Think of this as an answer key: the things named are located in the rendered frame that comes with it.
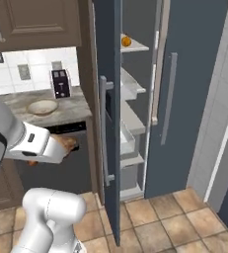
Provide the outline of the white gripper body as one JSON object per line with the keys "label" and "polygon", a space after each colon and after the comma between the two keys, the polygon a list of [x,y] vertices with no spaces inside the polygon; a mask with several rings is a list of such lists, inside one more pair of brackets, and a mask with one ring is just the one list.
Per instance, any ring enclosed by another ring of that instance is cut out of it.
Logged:
{"label": "white gripper body", "polygon": [[67,138],[50,134],[46,139],[35,137],[32,142],[24,140],[7,150],[10,159],[59,164],[68,155]]}

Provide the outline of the brown chicken drumstick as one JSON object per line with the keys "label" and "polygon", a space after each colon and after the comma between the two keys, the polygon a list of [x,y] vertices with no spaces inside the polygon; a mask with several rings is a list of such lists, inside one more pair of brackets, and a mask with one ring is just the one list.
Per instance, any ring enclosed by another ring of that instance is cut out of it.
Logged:
{"label": "brown chicken drumstick", "polygon": [[39,158],[32,158],[28,163],[31,166],[38,163],[59,164],[78,146],[78,141],[74,137],[52,134],[47,141],[43,154]]}

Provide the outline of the beige bowl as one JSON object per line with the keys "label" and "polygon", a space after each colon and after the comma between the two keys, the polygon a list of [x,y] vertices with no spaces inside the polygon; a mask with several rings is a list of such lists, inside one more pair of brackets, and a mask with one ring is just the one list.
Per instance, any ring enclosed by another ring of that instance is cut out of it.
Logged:
{"label": "beige bowl", "polygon": [[28,105],[28,112],[37,116],[45,116],[54,112],[58,103],[52,100],[35,101]]}

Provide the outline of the clear freezer drawer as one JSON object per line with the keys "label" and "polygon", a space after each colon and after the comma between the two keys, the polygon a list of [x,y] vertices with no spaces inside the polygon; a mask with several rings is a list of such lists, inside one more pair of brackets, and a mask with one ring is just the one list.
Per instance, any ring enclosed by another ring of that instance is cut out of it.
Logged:
{"label": "clear freezer drawer", "polygon": [[120,121],[120,154],[124,155],[133,152],[135,149],[135,139],[128,130],[126,124]]}

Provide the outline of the white freezer shelf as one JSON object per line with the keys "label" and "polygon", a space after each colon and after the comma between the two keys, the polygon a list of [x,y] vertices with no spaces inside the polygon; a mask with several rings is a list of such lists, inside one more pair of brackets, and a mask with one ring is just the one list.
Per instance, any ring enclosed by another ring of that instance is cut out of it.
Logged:
{"label": "white freezer shelf", "polygon": [[142,134],[145,126],[125,101],[120,102],[120,117],[132,134]]}
{"label": "white freezer shelf", "polygon": [[144,159],[140,154],[133,158],[127,158],[120,161],[120,168],[124,168],[126,166],[132,166],[136,164],[141,164],[144,162]]}
{"label": "white freezer shelf", "polygon": [[138,94],[146,90],[125,70],[120,70],[120,97],[127,100],[135,100]]}
{"label": "white freezer shelf", "polygon": [[128,47],[125,47],[125,46],[122,46],[121,45],[121,38],[126,36],[125,34],[121,34],[120,35],[120,51],[121,52],[134,52],[134,51],[145,51],[145,50],[148,50],[149,47],[134,40],[134,39],[131,39],[131,45],[128,46]]}

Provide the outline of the dark blue freezer door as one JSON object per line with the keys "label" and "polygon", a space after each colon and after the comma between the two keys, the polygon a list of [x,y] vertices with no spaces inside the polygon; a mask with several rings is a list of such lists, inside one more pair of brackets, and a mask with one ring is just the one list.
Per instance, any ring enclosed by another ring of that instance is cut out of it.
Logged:
{"label": "dark blue freezer door", "polygon": [[100,77],[113,82],[106,95],[106,134],[109,174],[104,176],[104,204],[114,235],[120,245],[120,0],[93,0],[95,10],[97,67]]}

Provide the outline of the dark dishwasher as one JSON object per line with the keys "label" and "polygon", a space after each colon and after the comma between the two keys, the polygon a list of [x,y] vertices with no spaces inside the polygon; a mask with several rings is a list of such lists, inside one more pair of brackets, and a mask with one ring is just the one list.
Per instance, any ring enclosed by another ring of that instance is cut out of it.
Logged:
{"label": "dark dishwasher", "polygon": [[51,133],[75,137],[79,146],[61,164],[39,163],[30,166],[27,161],[15,160],[24,190],[49,188],[83,194],[92,191],[86,123],[48,126]]}

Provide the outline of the brown lower cabinet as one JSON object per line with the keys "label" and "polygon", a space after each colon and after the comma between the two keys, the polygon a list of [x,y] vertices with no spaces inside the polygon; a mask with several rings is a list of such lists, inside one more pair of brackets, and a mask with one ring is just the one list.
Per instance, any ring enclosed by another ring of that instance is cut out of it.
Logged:
{"label": "brown lower cabinet", "polygon": [[0,210],[17,207],[22,203],[24,188],[12,159],[0,165]]}

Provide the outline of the black and white toaster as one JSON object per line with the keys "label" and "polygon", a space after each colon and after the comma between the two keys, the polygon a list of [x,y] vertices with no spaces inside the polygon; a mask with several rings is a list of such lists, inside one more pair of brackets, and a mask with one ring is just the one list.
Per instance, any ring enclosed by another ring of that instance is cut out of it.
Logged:
{"label": "black and white toaster", "polygon": [[53,95],[56,99],[71,96],[70,80],[65,69],[50,72]]}

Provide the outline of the brown tall cabinet panel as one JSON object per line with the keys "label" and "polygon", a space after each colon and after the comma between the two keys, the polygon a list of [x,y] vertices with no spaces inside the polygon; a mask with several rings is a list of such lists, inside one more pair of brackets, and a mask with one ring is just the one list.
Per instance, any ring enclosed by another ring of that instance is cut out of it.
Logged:
{"label": "brown tall cabinet panel", "polygon": [[92,0],[78,0],[82,45],[77,48],[80,86],[91,115],[86,119],[92,192],[104,203],[103,157],[97,75],[94,7]]}

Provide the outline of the brown upper cabinet door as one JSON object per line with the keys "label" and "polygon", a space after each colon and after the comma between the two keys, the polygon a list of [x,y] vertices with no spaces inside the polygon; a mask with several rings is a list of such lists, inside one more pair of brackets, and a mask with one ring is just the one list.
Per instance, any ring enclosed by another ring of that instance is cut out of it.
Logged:
{"label": "brown upper cabinet door", "polygon": [[0,0],[0,51],[81,45],[78,0]]}

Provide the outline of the dark blue fridge door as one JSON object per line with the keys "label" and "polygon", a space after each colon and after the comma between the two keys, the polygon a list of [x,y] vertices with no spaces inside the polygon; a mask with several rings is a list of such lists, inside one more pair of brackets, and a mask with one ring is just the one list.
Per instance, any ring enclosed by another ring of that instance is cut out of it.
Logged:
{"label": "dark blue fridge door", "polygon": [[[158,123],[150,135],[147,199],[186,187],[227,11],[228,0],[171,0]],[[167,139],[161,145],[172,52],[178,53],[178,64]]]}

